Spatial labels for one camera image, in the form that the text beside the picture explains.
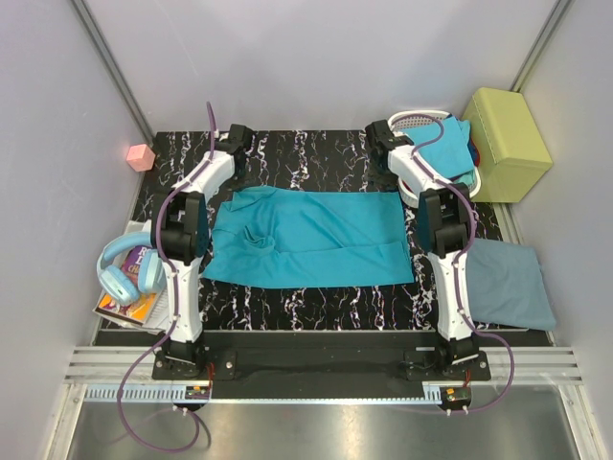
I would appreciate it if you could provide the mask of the teal t shirt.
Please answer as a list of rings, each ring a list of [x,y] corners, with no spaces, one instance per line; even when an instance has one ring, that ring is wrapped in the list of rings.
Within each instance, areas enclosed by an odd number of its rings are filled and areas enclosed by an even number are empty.
[[[411,284],[402,203],[386,192],[251,187],[223,202],[204,278],[250,288]]]

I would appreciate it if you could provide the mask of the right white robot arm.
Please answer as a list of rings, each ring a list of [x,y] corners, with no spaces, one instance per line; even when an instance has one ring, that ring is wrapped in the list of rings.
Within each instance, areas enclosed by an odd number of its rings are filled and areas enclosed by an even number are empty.
[[[423,117],[434,122],[439,133],[422,143],[392,132],[385,120],[368,124],[365,132],[372,162],[406,183],[419,200],[418,244],[432,265],[439,309],[433,367],[444,379],[455,380],[479,355],[466,281],[476,224],[467,186],[444,178],[420,154],[444,135],[440,120]]]

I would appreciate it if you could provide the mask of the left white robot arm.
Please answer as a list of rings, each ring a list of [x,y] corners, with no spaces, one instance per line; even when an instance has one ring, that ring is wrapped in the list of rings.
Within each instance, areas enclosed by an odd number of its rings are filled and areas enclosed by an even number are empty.
[[[210,367],[198,304],[200,267],[209,246],[207,203],[226,181],[244,176],[253,135],[236,124],[223,136],[215,130],[203,159],[157,197],[151,243],[166,276],[170,324],[155,346],[156,380],[194,380]]]

